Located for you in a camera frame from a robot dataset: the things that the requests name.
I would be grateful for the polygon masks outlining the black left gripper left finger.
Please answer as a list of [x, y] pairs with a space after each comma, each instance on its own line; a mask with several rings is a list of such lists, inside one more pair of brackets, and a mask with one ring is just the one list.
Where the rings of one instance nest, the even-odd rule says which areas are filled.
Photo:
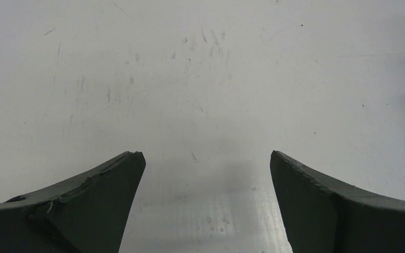
[[124, 152], [0, 203], [0, 252], [118, 252], [145, 167]]

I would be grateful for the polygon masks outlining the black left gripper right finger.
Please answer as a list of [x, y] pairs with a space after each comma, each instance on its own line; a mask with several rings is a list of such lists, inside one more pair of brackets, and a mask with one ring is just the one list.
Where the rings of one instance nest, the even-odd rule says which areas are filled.
[[270, 171], [293, 252], [405, 252], [405, 201], [273, 151]]

